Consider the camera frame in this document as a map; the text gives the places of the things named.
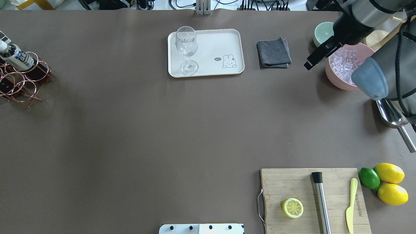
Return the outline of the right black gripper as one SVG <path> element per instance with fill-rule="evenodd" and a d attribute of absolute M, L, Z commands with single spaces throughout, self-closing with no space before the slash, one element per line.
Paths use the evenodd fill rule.
<path fill-rule="evenodd" d="M 310 58 L 307 59 L 304 67 L 310 71 L 318 62 L 321 62 L 324 58 L 329 57 L 340 47 L 342 47 L 342 43 L 339 42 L 334 36 L 331 36 L 310 55 Z"/>

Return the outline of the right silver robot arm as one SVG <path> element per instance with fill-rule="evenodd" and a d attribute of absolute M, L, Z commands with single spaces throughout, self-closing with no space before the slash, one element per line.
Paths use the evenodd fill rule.
<path fill-rule="evenodd" d="M 392 102 L 409 123 L 415 125 L 415 1 L 336 0 L 335 4 L 342 15 L 334 23 L 334 35 L 307 58 L 305 68 L 310 70 L 344 45 L 356 45 L 367 40 L 395 13 L 405 12 L 407 18 L 376 43 L 376 52 L 353 72 L 352 81 L 369 98 Z"/>

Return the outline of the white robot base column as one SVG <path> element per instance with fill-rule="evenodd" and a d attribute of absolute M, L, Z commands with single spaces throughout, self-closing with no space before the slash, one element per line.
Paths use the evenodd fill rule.
<path fill-rule="evenodd" d="M 245 227 L 238 223 L 166 224 L 159 234 L 244 234 Z"/>

